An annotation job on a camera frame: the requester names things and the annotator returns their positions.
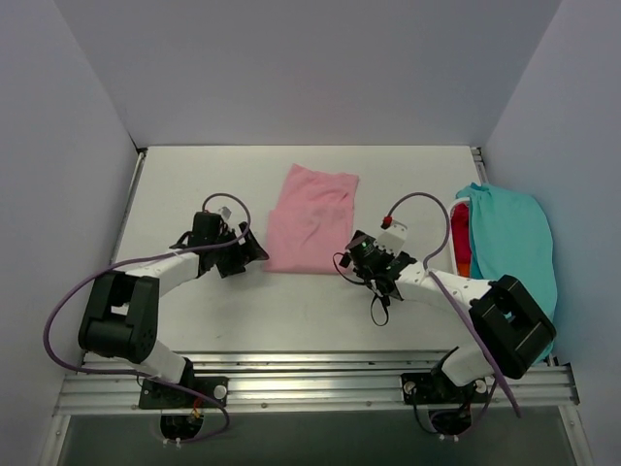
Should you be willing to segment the pink t shirt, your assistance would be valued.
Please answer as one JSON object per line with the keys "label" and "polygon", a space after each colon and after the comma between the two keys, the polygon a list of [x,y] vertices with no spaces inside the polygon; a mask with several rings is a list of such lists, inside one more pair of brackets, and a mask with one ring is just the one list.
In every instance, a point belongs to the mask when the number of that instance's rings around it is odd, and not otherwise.
{"label": "pink t shirt", "polygon": [[291,166],[270,211],[268,273],[334,275],[333,254],[351,239],[359,177]]}

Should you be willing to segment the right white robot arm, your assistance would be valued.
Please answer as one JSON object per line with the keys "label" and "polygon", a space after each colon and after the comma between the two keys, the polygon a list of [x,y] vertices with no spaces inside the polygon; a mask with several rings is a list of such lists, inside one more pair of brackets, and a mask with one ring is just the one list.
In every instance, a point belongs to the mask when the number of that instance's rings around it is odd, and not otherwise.
{"label": "right white robot arm", "polygon": [[522,378],[557,335],[535,298],[510,275],[487,281],[434,270],[360,230],[341,265],[352,267],[383,308],[398,300],[458,314],[474,343],[451,350],[432,375],[432,391],[441,400],[453,400],[467,384],[491,375]]}

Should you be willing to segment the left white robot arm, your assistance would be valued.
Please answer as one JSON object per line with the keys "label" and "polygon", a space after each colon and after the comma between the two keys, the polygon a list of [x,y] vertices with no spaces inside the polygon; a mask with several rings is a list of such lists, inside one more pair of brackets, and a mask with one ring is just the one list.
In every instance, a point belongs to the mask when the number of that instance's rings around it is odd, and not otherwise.
{"label": "left white robot arm", "polygon": [[78,342],[83,350],[121,359],[137,372],[163,380],[161,396],[174,407],[196,393],[191,361],[157,338],[160,298],[216,269],[224,279],[241,274],[254,261],[266,261],[246,222],[228,223],[230,211],[198,212],[192,228],[171,246],[172,254],[128,270],[112,270],[94,281]]}

